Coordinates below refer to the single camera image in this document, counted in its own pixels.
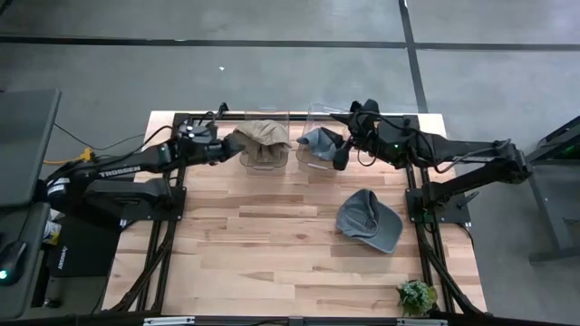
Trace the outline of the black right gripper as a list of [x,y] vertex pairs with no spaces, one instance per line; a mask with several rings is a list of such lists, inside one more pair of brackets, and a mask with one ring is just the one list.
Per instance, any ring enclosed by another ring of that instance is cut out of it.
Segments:
[[394,123],[388,120],[360,120],[359,113],[332,113],[330,117],[344,124],[351,132],[351,141],[346,140],[335,152],[333,168],[346,169],[352,147],[374,157],[393,157],[394,146],[388,143],[388,136],[394,134]]

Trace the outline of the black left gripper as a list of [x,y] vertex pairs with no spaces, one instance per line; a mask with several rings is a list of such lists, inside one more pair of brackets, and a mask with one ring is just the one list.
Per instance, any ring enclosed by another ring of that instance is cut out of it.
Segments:
[[185,139],[178,141],[178,158],[186,164],[217,164],[225,162],[245,149],[247,136],[234,131],[224,139],[210,144],[198,144]]

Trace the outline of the blue-grey baseball cap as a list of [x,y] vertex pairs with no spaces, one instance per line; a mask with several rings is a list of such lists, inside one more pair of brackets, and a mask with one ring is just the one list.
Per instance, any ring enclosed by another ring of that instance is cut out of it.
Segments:
[[307,132],[297,142],[306,145],[313,156],[325,161],[333,160],[337,150],[344,144],[341,134],[325,127]]
[[340,206],[335,225],[343,235],[386,254],[395,251],[403,230],[400,215],[366,188],[353,193]]

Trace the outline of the khaki olive baseball cap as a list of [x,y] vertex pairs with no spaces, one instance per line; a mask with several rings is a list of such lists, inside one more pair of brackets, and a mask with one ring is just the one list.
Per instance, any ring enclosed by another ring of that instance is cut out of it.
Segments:
[[246,120],[240,123],[234,131],[247,136],[245,147],[248,151],[259,146],[291,147],[287,127],[275,120]]

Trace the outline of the clear plastic bin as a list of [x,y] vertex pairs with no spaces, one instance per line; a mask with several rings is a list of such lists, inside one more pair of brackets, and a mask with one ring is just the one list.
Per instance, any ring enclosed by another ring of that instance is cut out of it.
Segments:
[[244,149],[240,163],[249,175],[278,176],[285,173],[292,147],[289,138],[289,111],[274,107],[247,110],[234,129],[235,140]]
[[[349,135],[348,129],[341,122],[332,119],[330,117],[332,113],[349,113],[349,111],[346,109],[329,107],[320,103],[312,104],[306,116],[304,129],[300,137],[313,129],[325,127],[341,134],[343,140],[346,141]],[[335,177],[337,174],[337,170],[333,167],[332,160],[325,161],[313,156],[306,145],[298,143],[296,158],[299,162],[299,168],[304,172],[323,177]]]

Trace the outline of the small green potted plant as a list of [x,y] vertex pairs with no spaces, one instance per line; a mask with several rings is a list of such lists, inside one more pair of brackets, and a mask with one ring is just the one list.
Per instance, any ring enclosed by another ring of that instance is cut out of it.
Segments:
[[399,294],[399,305],[402,307],[403,316],[424,316],[438,300],[436,289],[421,280],[402,283],[396,291]]

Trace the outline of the yellow and white packet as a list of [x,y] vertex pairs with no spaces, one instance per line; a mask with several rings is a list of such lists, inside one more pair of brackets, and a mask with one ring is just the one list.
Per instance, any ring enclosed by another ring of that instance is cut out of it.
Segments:
[[47,221],[43,231],[43,242],[48,245],[57,245],[62,226],[53,221]]

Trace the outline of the grey flat monitor panel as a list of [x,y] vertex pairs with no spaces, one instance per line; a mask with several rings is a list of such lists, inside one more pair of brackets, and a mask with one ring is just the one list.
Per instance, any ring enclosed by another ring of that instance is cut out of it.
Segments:
[[0,207],[32,201],[62,93],[0,92]]

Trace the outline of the grey side desk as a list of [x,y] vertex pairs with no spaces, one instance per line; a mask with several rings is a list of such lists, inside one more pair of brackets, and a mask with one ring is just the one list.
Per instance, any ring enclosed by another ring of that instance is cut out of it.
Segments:
[[46,203],[35,203],[17,209],[0,209],[0,251],[16,240],[28,245],[24,271],[19,281],[0,285],[0,321],[19,318],[30,306],[36,285],[37,265],[44,237],[44,226],[50,214]]

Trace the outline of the black computer mouse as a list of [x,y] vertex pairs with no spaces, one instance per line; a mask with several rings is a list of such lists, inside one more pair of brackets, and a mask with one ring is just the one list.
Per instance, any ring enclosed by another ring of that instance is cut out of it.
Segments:
[[10,286],[19,281],[24,271],[27,247],[25,241],[16,240],[0,251],[0,285]]

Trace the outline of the black aluminium table frame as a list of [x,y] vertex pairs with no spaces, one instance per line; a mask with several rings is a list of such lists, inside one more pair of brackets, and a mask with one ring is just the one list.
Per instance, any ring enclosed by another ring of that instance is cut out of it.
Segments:
[[291,156],[283,175],[249,175],[238,158],[188,168],[185,212],[148,302],[165,315],[398,317],[397,287],[421,277],[415,227],[392,254],[343,236],[340,205],[362,188],[406,215],[408,175],[352,154],[323,177]]

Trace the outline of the silver metal bracket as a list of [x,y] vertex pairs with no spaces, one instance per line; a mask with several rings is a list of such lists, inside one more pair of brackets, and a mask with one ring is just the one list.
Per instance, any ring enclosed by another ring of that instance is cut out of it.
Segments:
[[146,318],[142,326],[195,326],[194,316],[162,316]]
[[437,319],[398,319],[396,326],[449,326],[446,320]]

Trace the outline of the black neighbouring table frame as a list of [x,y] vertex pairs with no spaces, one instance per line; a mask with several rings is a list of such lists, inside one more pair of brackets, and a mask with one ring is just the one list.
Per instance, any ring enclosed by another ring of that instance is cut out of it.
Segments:
[[552,243],[530,263],[580,258],[580,115],[544,136],[526,154],[528,180]]

